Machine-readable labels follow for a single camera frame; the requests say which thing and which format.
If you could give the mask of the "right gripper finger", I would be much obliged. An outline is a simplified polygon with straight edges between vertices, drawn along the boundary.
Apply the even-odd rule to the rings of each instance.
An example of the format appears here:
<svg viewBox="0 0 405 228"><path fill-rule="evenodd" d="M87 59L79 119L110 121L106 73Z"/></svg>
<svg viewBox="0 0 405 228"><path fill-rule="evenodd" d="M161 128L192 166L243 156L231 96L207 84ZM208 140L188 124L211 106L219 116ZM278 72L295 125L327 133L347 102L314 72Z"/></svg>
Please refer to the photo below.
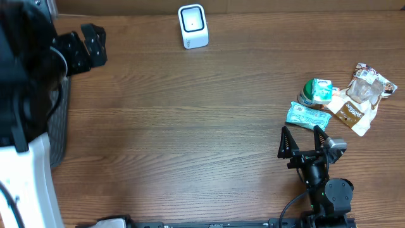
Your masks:
<svg viewBox="0 0 405 228"><path fill-rule="evenodd" d="M296 156L298 152L299 147L292 137L290 130L287 126L282 127L277 158L292 158L293 156Z"/></svg>
<svg viewBox="0 0 405 228"><path fill-rule="evenodd" d="M327 145L328 135L323 131L319 125L315 125L313 128L314 140L315 140L315 150L323 152Z"/></svg>

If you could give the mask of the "beige plastic pouch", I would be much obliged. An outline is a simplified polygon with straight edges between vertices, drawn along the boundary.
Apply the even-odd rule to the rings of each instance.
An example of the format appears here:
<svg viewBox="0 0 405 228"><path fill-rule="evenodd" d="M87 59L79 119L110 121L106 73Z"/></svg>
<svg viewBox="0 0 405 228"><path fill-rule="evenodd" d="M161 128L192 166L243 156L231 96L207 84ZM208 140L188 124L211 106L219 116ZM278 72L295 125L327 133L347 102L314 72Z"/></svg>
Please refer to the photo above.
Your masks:
<svg viewBox="0 0 405 228"><path fill-rule="evenodd" d="M377 115L382 99L397 86L365 63L358 63L348 87L332 96L326 107L357 135L364 136Z"/></svg>

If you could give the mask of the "orange small box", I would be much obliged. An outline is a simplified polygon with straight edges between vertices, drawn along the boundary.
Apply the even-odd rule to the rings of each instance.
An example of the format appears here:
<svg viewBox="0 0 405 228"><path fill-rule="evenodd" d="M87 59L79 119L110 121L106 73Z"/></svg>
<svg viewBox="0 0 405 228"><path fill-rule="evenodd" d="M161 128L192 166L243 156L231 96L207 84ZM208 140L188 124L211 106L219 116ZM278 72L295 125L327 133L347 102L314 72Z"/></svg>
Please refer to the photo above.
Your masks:
<svg viewBox="0 0 405 228"><path fill-rule="evenodd" d="M340 92L340 89L339 89L338 87L333 87L333 88L332 88L332 95L333 95L333 96L337 95L339 92ZM329 111L328 107L327 107L325 104L322 104L322 105L320 106L320 108L321 108L322 110L327 110L327 111Z"/></svg>

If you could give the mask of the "teal snack packet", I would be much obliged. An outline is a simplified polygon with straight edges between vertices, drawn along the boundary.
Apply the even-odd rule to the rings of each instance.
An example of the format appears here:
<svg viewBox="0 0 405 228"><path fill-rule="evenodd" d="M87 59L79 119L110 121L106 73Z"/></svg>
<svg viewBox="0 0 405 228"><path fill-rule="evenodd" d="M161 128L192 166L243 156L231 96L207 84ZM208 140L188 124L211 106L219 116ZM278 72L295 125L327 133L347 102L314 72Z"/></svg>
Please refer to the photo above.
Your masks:
<svg viewBox="0 0 405 228"><path fill-rule="evenodd" d="M331 117L329 113L308 108L307 106L292 101L287 112L286 122L310 130L313 130L317 125L321 130L325 131Z"/></svg>

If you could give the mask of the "white barcode scanner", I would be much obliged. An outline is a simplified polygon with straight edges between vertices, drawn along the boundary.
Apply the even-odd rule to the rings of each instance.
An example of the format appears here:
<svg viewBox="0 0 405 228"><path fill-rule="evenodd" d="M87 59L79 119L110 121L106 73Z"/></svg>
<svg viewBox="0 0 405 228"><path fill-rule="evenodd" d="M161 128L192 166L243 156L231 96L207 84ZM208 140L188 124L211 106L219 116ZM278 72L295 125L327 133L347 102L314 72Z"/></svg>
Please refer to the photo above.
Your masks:
<svg viewBox="0 0 405 228"><path fill-rule="evenodd" d="M209 44L206 15L200 4L181 6L178 19L185 49L201 48Z"/></svg>

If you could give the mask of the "green lid jar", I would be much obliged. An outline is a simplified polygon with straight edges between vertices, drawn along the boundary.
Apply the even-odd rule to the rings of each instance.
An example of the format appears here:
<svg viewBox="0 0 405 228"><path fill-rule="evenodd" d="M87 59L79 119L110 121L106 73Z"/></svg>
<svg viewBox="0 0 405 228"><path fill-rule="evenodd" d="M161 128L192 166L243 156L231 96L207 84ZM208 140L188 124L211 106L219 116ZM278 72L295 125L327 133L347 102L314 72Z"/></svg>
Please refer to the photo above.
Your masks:
<svg viewBox="0 0 405 228"><path fill-rule="evenodd" d="M312 88L313 88L313 79L310 79L305 83L302 91L297 96L297 100L301 105L310 108L316 106L316 103L313 102Z"/></svg>

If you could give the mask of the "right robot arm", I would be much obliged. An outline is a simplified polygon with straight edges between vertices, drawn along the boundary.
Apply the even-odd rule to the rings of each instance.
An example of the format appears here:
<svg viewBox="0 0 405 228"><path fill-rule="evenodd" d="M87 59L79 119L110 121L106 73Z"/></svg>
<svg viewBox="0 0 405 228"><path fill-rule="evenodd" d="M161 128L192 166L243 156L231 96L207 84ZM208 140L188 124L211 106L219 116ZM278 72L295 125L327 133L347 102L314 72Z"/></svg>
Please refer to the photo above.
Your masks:
<svg viewBox="0 0 405 228"><path fill-rule="evenodd" d="M353 183L329 176L331 164L346 152L347 143L342 138L328 136L318 125L313 128L313 134L314 150L302 151L290 130L282 127L277 157L289 160L287 168L297 172L306 190L287 203L275 224L278 227L355 228L355 220L347 217L351 211ZM284 217L290 206L306 196L311 210L287 221Z"/></svg>

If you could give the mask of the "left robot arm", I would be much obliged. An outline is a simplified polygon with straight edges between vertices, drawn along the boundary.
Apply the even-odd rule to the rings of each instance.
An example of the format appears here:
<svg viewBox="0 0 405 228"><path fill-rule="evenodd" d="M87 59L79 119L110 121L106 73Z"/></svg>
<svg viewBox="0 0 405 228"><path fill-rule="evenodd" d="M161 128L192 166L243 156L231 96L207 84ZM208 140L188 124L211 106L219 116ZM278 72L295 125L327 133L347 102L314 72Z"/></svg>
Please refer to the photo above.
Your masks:
<svg viewBox="0 0 405 228"><path fill-rule="evenodd" d="M5 227L63 227L48 124L63 81L107 61L106 33L88 23L59 35L54 1L1 2L1 218Z"/></svg>

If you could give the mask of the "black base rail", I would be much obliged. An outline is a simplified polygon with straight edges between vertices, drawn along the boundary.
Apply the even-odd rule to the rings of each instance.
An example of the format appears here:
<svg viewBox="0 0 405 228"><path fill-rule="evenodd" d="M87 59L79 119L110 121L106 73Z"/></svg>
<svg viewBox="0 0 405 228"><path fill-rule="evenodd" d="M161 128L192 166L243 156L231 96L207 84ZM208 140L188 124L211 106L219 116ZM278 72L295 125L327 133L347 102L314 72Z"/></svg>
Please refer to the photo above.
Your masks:
<svg viewBox="0 0 405 228"><path fill-rule="evenodd" d="M241 222L188 222L188 223L163 223L163 222L134 222L129 215L119 215L99 219L92 224L79 224L79 228L88 227L133 227L133 228L277 228L277 227L304 227L298 218L284 218L279 225L278 218L267 221L241 221Z"/></svg>

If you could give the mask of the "teal white small box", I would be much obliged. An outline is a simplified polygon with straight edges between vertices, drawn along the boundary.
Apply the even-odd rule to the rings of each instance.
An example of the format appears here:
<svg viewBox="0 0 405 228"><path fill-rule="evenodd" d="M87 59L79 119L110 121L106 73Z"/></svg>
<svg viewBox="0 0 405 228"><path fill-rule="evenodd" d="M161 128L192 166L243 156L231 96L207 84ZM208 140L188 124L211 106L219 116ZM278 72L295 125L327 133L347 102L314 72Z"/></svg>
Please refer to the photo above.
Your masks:
<svg viewBox="0 0 405 228"><path fill-rule="evenodd" d="M326 79L313 79L312 97L316 104L325 105L332 100L332 81Z"/></svg>

